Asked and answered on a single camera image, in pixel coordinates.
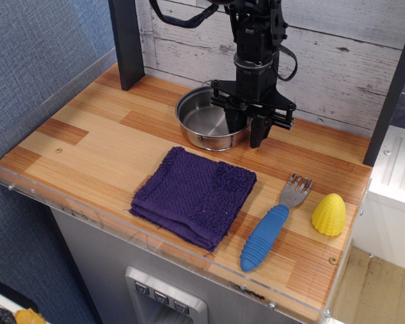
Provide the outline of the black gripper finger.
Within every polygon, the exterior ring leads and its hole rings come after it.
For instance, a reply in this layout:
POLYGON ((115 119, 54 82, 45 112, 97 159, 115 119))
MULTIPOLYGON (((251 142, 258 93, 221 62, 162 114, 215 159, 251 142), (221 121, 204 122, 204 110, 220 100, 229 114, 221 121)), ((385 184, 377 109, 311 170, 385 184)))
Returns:
POLYGON ((248 105, 226 105, 224 108, 225 120, 229 133, 236 133, 244 130, 252 119, 248 115, 248 105))
POLYGON ((260 147, 262 141, 268 137, 273 119, 263 115, 256 115, 252 118, 251 134, 250 134, 250 147, 257 149, 260 147))

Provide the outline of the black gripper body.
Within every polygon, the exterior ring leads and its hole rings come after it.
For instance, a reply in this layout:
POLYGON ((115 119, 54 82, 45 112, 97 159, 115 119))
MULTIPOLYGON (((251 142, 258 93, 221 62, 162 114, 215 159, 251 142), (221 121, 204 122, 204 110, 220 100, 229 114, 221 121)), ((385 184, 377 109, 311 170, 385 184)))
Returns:
POLYGON ((248 105, 252 119, 263 115, 273 119, 272 126, 290 129, 294 124, 296 104, 276 89, 277 75, 272 67, 263 71, 245 70, 238 67, 236 80, 214 80, 212 103, 221 108, 226 105, 248 105))

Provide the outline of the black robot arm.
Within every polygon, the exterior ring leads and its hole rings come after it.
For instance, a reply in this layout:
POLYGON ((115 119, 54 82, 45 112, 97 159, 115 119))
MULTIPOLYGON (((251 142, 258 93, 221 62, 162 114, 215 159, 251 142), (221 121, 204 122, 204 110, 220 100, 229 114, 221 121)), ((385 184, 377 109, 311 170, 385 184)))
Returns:
POLYGON ((230 18, 236 53, 235 80, 211 83, 212 104, 223 108, 229 132, 251 125, 250 146, 260 147, 272 126, 289 130, 296 104, 277 90, 279 54, 295 55, 282 46, 287 39, 281 1, 218 1, 230 18))

